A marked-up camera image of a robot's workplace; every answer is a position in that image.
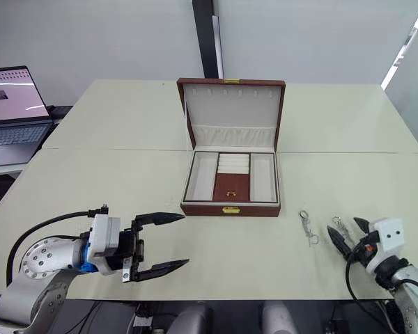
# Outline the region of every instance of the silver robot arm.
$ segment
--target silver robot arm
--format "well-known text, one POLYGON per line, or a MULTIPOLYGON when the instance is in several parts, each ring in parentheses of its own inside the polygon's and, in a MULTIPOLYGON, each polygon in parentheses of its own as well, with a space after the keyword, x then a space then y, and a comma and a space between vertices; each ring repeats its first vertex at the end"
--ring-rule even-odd
POLYGON ((403 314, 405 332, 418 333, 418 286, 411 283, 401 283, 403 280, 413 280, 418 283, 418 269, 408 266, 399 269, 392 276, 392 283, 397 288, 392 293, 395 303, 403 314))
POLYGON ((20 271, 0 298, 0 334, 46 333, 65 301, 72 280, 99 271, 122 269, 122 281, 142 281, 167 275, 189 260, 156 264, 138 271, 144 260, 142 226, 171 223, 184 216, 158 212, 137 216, 132 227, 119 231, 120 219, 96 214, 90 231, 75 239, 48 237, 24 254, 20 271))
POLYGON ((328 226, 333 244, 347 262, 360 262, 376 282, 387 289, 403 314, 406 333, 418 334, 418 269, 398 256, 404 246, 401 219, 384 218, 372 223, 355 218, 366 233, 356 247, 351 248, 334 228, 328 226))
POLYGON ((83 240, 46 238, 25 254, 0 298, 0 334, 46 333, 80 274, 83 240))

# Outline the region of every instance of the wire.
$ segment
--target wire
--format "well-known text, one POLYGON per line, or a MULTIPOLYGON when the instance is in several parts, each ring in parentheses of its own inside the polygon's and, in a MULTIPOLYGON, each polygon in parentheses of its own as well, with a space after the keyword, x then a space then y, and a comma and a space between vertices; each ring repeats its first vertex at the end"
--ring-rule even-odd
POLYGON ((368 311, 360 302, 359 300, 356 298, 355 294, 353 293, 353 290, 351 288, 350 285, 350 267, 351 264, 353 263, 353 259, 355 258, 356 253, 358 252, 358 250, 363 246, 364 244, 362 243, 362 241, 360 241, 356 247, 353 248, 350 256, 347 259, 347 266, 346 266, 346 284, 347 284, 347 289, 348 292, 350 292, 350 295, 353 298, 353 301, 356 302, 356 304, 359 306, 359 308, 364 311, 370 318, 372 318, 374 321, 376 321, 381 327, 383 327, 388 333, 391 333, 389 328, 384 325, 377 317, 375 317, 374 315, 372 315, 370 313, 370 311, 368 311))
POLYGON ((15 242, 14 246, 11 248, 11 251, 9 252, 8 256, 8 262, 6 263, 6 286, 9 286, 11 282, 13 281, 13 265, 14 265, 14 259, 15 254, 17 252, 17 249, 19 249, 22 242, 33 232, 47 226, 50 224, 53 224, 57 221, 62 221, 64 219, 74 218, 74 217, 80 217, 80 216, 88 216, 90 212, 88 211, 80 211, 80 212, 73 212, 71 214, 64 214, 62 216, 57 216, 51 219, 48 219, 47 221, 44 221, 43 223, 37 224, 36 226, 33 226, 29 230, 27 230, 24 234, 20 236, 20 238, 15 242))
POLYGON ((336 304, 333 302, 333 311, 332 311, 332 316, 330 317, 330 321, 329 322, 332 322, 333 321, 334 313, 336 313, 336 304))
POLYGON ((90 310, 87 312, 86 315, 84 315, 84 317, 82 319, 80 319, 72 328, 70 328, 68 331, 66 331, 64 334, 69 334, 71 332, 73 332, 76 327, 78 327, 78 325, 80 325, 84 320, 86 322, 86 320, 88 319, 88 317, 90 317, 90 314, 92 313, 92 311, 99 305, 98 301, 95 301, 93 303, 93 305, 91 306, 90 310))
POLYGON ((418 287, 418 282, 416 280, 411 280, 409 278, 405 278, 403 280, 399 280, 398 282, 395 283, 395 288, 399 287, 401 284, 404 283, 410 283, 413 284, 414 286, 418 287))
MULTIPOLYGON (((93 318, 92 318, 91 322, 93 322, 94 316, 95 316, 95 315, 96 315, 96 313, 98 312, 99 307, 100 307, 101 305, 102 305, 102 301, 98 302, 98 306, 97 306, 97 308, 96 308, 96 312, 95 312, 95 314, 93 315, 93 318)), ((88 312, 88 314, 87 314, 87 316, 86 316, 86 318, 85 318, 85 321, 84 321, 84 322, 82 322, 82 326, 81 326, 81 328, 79 328, 79 332, 77 332, 77 334, 81 334, 81 333, 82 333, 82 330, 84 329, 85 324, 87 323, 88 318, 91 316, 91 313, 93 312, 93 310, 90 310, 90 312, 88 312)))
POLYGON ((91 320, 90 320, 90 325, 88 325, 88 329, 86 330, 87 334, 89 334, 89 333, 90 333, 90 328, 91 328, 91 325, 93 325, 93 321, 95 320, 96 315, 99 313, 100 308, 102 307, 102 305, 104 305, 104 302, 103 302, 103 301, 101 301, 101 302, 100 302, 100 304, 99 304, 98 308, 96 309, 95 314, 93 315, 93 317, 92 317, 92 318, 91 318, 91 320))

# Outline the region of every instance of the gold clasp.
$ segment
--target gold clasp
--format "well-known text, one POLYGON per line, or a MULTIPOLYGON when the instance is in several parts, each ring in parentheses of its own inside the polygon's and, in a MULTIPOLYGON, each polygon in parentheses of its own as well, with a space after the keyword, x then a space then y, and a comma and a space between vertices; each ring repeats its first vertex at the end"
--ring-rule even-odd
POLYGON ((240 79, 223 79, 223 84, 239 84, 240 79))
POLYGON ((224 214, 239 214, 240 208, 239 207, 223 207, 224 214))

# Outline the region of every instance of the open jewelry box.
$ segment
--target open jewelry box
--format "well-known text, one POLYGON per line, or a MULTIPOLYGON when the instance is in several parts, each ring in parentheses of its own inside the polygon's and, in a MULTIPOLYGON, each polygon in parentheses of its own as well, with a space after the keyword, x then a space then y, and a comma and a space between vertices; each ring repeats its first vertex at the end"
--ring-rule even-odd
POLYGON ((278 216, 276 147, 285 82, 179 79, 194 153, 188 216, 278 216))

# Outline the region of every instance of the table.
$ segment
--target table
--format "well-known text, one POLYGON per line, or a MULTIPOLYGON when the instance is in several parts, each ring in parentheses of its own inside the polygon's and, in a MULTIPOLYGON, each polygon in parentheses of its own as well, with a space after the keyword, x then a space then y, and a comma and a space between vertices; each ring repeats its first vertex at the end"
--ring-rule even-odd
MULTIPOLYGON (((44 148, 191 148, 175 81, 97 80, 44 148)), ((418 143, 379 85, 288 83, 278 152, 410 152, 418 143)))
MULTIPOLYGON (((37 153, 0 202, 0 293, 13 242, 28 228, 68 212, 109 205, 129 226, 135 214, 180 212, 189 155, 154 150, 49 150, 37 153)), ((362 234, 353 216, 404 219, 402 256, 418 266, 418 154, 279 153, 282 209, 278 218, 187 217, 146 226, 146 261, 191 259, 179 270, 143 283, 121 283, 121 274, 78 277, 68 297, 112 300, 349 299, 345 262, 326 225, 343 217, 352 237, 362 234), (308 247, 298 212, 305 209, 320 243, 308 247)), ((35 240, 88 230, 89 218, 46 227, 35 240)), ((359 298, 387 298, 355 265, 359 298)))

